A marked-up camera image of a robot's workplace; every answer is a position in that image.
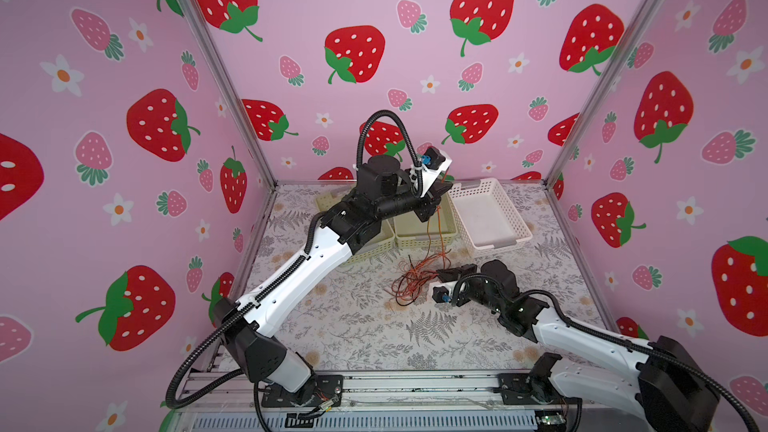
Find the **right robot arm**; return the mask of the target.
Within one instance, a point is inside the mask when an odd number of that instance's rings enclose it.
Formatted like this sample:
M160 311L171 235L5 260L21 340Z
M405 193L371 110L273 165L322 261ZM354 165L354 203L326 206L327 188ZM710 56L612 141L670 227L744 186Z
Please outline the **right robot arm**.
M524 388L541 403L583 399L641 418L654 431L706 431L726 401L747 430L759 428L745 404L669 337L649 341L573 319L552 293L520 290L515 274L499 260L440 269L437 277L435 302L475 302L508 332L549 347Z

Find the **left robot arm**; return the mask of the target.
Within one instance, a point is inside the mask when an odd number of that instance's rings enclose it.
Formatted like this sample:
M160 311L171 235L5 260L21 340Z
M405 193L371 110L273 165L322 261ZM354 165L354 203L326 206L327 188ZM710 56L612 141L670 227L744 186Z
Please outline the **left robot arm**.
M266 281L238 300L222 299L214 308L215 331L184 360L167 388L170 409L189 406L225 382L245 376L251 383L272 383L305 404L317 389L316 374L297 353L275 339L291 311L332 270L347 262L381 231L387 220L413 212L426 222L451 189L441 180L452 164L430 147L403 170L392 156L378 155L357 168L356 185L335 205L315 214L304 247ZM197 358L224 343L239 365L186 398L180 384Z

